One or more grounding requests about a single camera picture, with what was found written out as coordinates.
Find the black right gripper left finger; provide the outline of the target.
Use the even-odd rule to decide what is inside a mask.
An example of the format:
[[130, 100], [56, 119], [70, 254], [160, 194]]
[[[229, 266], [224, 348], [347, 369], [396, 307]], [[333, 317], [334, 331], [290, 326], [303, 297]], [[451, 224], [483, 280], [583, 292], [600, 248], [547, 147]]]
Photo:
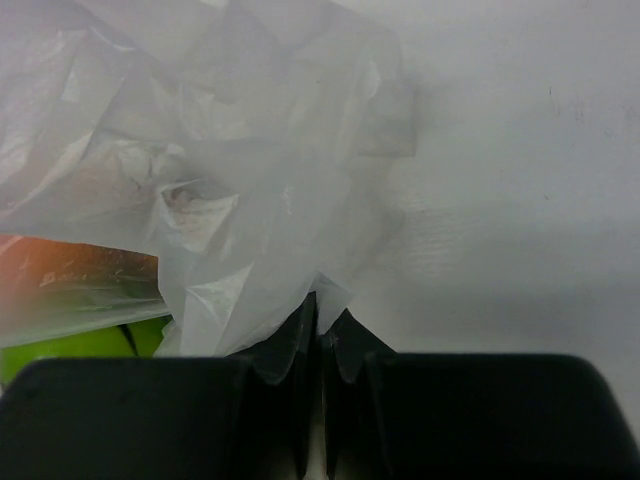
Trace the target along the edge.
[[5, 479], [265, 479], [307, 470], [316, 298], [226, 357], [39, 360], [1, 398]]

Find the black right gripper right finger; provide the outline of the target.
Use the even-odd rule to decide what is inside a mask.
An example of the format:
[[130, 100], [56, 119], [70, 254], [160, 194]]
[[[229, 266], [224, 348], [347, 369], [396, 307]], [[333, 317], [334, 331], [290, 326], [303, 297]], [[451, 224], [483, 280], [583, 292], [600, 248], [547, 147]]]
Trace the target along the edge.
[[604, 377], [574, 356], [398, 353], [344, 312], [320, 339], [326, 471], [367, 479], [635, 479]]

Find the green fake apple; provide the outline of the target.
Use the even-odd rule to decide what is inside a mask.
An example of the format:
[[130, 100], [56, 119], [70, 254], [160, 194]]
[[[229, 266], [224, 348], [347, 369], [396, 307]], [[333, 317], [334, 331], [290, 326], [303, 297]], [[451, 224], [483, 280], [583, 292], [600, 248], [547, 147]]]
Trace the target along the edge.
[[159, 317], [1, 349], [1, 386], [29, 364], [49, 358], [151, 357], [172, 320]]

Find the translucent white plastic bag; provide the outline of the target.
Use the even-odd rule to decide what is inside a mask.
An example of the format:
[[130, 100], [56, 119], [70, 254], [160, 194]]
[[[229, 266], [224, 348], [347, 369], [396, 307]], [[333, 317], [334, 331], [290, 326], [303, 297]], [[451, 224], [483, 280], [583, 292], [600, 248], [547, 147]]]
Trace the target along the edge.
[[154, 256], [160, 298], [1, 302], [5, 346], [170, 315], [162, 351], [227, 354], [309, 293], [319, 330], [399, 217], [415, 151], [398, 36], [331, 1], [5, 1], [1, 237]]

